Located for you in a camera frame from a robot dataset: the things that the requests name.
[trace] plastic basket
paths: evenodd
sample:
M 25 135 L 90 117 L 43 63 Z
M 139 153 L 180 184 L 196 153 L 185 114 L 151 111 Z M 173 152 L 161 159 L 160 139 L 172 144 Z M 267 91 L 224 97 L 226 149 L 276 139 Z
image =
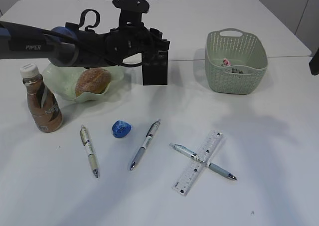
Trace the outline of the plastic basket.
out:
M 223 36 L 224 31 L 236 31 L 242 35 Z M 231 66 L 222 66 L 224 58 L 231 62 Z M 205 69 L 213 91 L 250 94 L 263 78 L 267 64 L 264 47 L 254 34 L 234 28 L 208 34 Z

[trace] ballpoint pen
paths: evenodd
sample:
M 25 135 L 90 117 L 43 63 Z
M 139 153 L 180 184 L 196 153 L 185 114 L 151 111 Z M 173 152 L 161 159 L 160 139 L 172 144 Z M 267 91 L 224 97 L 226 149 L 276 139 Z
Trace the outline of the ballpoint pen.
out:
M 237 180 L 237 178 L 232 175 L 230 172 L 228 172 L 227 170 L 222 169 L 221 167 L 219 167 L 218 165 L 213 164 L 212 162 L 204 162 L 202 159 L 200 159 L 198 157 L 198 155 L 191 151 L 190 149 L 186 148 L 183 145 L 178 145 L 178 144 L 169 144 L 170 146 L 173 147 L 173 149 L 175 149 L 176 151 L 182 153 L 183 155 L 186 155 L 187 157 L 200 162 L 201 164 L 204 164 L 207 168 L 209 168 L 210 170 L 220 174 L 221 176 L 229 179 L 229 180 Z
M 139 151 L 136 153 L 132 163 L 131 163 L 131 167 L 130 170 L 134 169 L 134 167 L 139 163 L 139 161 L 141 160 L 141 157 L 143 156 L 145 150 L 148 148 L 155 132 L 158 130 L 160 126 L 160 119 L 156 120 L 155 123 L 153 123 L 148 131 L 148 133 L 146 134 L 146 138 L 144 140 L 144 143 L 142 144 L 142 146 L 140 147 Z
M 89 134 L 84 125 L 81 125 L 80 136 L 82 139 L 83 146 L 85 147 L 88 159 L 90 162 L 91 170 L 96 178 L 99 177 L 98 165 L 96 163 L 96 158 L 92 150 L 92 145 L 89 139 Z

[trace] white table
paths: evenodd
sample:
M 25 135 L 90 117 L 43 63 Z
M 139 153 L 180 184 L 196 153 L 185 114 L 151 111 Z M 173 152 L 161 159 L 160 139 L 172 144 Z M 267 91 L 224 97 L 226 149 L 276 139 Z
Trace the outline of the white table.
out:
M 58 99 L 63 127 L 41 133 L 28 112 L 19 66 L 47 60 L 2 60 L 0 71 L 0 225 L 317 226 L 318 89 L 310 57 L 270 58 L 250 95 L 208 88 L 203 61 L 169 63 L 168 86 L 142 86 L 141 69 L 103 102 Z M 140 164 L 129 171 L 150 124 L 162 124 Z M 133 125 L 116 139 L 118 120 Z M 90 171 L 79 130 L 92 138 L 101 177 Z M 196 150 L 210 129 L 227 137 L 213 161 L 238 177 L 205 169 L 183 197 L 171 187 L 189 160 L 170 142 Z
M 209 32 L 238 28 L 256 34 L 268 57 L 308 56 L 311 54 L 258 0 L 148 0 L 150 11 L 143 14 L 146 27 L 157 28 L 171 41 L 169 60 L 204 59 Z M 111 0 L 21 0 L 1 18 L 45 29 L 78 23 L 87 8 L 101 14 L 97 33 L 118 26 L 120 10 Z M 87 24 L 94 19 L 88 17 Z

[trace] iced coffee bottle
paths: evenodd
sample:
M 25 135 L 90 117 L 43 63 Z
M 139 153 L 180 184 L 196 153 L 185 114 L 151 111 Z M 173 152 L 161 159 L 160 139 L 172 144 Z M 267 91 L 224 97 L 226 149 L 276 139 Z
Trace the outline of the iced coffee bottle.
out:
M 35 64 L 20 68 L 23 84 L 26 86 L 27 102 L 33 119 L 42 132 L 57 130 L 62 124 L 62 114 L 55 96 L 43 82 Z

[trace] clear ruler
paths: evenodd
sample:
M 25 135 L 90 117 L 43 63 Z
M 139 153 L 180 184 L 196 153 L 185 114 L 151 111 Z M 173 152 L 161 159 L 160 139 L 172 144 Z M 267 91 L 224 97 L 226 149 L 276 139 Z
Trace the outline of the clear ruler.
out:
M 222 138 L 223 135 L 217 131 L 209 132 L 205 141 L 196 151 L 197 155 L 207 163 Z M 181 176 L 173 185 L 173 189 L 181 195 L 186 196 L 204 167 L 204 164 L 191 160 L 189 165 L 185 168 Z

